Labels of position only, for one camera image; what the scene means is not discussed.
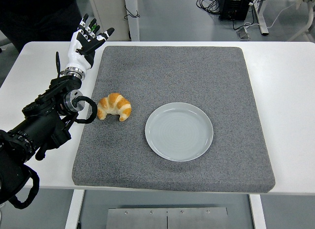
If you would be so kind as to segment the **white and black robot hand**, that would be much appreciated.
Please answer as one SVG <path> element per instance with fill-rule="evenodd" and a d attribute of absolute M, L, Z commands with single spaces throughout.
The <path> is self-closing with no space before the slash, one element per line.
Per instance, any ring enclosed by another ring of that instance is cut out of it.
<path fill-rule="evenodd" d="M 87 24 L 89 15 L 85 14 L 81 19 L 77 31 L 72 35 L 68 50 L 68 64 L 66 68 L 76 67 L 86 71 L 93 67 L 95 52 L 100 48 L 115 31 L 109 28 L 103 33 L 97 33 L 100 26 L 96 19 Z"/>

